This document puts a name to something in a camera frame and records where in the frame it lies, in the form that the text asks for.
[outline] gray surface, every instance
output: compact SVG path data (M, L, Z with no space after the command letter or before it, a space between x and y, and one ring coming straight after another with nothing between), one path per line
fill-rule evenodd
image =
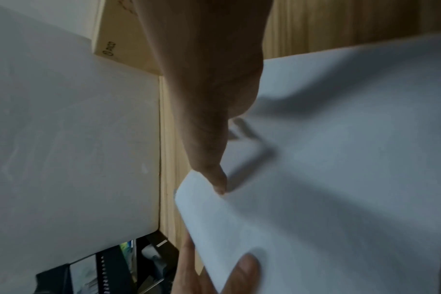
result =
M437 292L441 35L267 61L242 128L176 196L217 289L251 251L261 294Z
M0 293L158 228L158 78L0 8Z

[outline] skin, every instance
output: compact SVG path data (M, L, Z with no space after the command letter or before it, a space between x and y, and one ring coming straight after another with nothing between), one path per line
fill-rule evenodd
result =
M246 254L238 261L220 294L253 294L259 278L257 259ZM172 294L217 294L206 270L200 275L195 271L195 245L189 235L180 249Z
M256 99L272 0L134 0L191 167L223 195L228 120Z

